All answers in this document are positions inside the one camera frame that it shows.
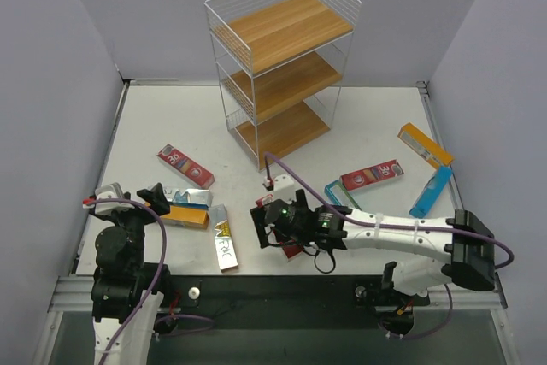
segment wall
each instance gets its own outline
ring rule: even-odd
[[[547,363],[546,68],[547,0],[476,0],[430,89],[466,207],[515,250],[500,274],[532,365]]]
[[[205,0],[82,0],[124,78],[214,79]],[[362,0],[345,82],[429,80],[473,0]]]
[[[80,0],[0,0],[0,363],[32,358],[121,79]]]

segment white table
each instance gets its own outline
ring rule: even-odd
[[[433,174],[433,168],[401,142],[397,133],[411,121],[425,134],[431,130],[416,88],[344,88],[333,129],[293,152],[284,161],[317,191],[340,174],[398,159],[405,175],[397,181],[355,195],[365,210],[409,216],[408,211]],[[225,204],[238,257],[238,270],[229,274],[318,274],[313,258],[288,262],[279,249],[261,250],[249,210],[265,194],[262,176],[226,130],[218,86],[131,86],[104,170],[102,184],[117,181],[124,191],[160,181],[189,188],[182,177],[160,164],[156,153],[173,144],[215,175],[214,204]],[[280,168],[274,167],[273,174]],[[318,203],[308,196],[311,207]],[[453,214],[444,190],[428,217]],[[76,274],[95,270],[95,237],[108,223],[89,219]],[[213,233],[167,226],[166,263],[172,274],[221,274]],[[146,228],[144,259],[157,262],[160,230]],[[389,261],[410,254],[385,250],[335,251],[335,274],[380,274]],[[325,268],[329,261],[319,261]]]

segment orange box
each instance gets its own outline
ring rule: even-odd
[[[162,221],[175,226],[206,229],[209,215],[206,209],[191,209],[171,204],[171,212],[162,215]]]
[[[436,169],[441,166],[449,166],[454,160],[449,152],[427,137],[412,123],[407,123],[401,127],[398,137]]]

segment shelf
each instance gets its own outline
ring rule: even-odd
[[[285,0],[228,25],[250,47],[253,75],[327,44],[353,29],[319,0]]]
[[[255,127],[253,124],[246,121],[236,129],[255,151]],[[260,169],[266,167],[264,164],[265,151],[269,151],[277,157],[283,157],[328,131],[329,127],[305,102],[300,102],[280,115],[263,122],[258,126]]]
[[[308,53],[286,65],[255,79],[256,121],[274,117],[304,98],[333,85],[342,79],[342,75],[325,62],[317,53]],[[233,82],[252,102],[253,92],[249,76],[242,70],[232,76]],[[223,84],[242,105],[249,105],[241,92],[228,87],[229,79]]]

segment three-tier shelf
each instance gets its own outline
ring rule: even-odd
[[[208,0],[205,8],[226,125],[258,169],[265,151],[286,156],[330,130],[359,0]],[[321,100],[332,86],[334,98]]]

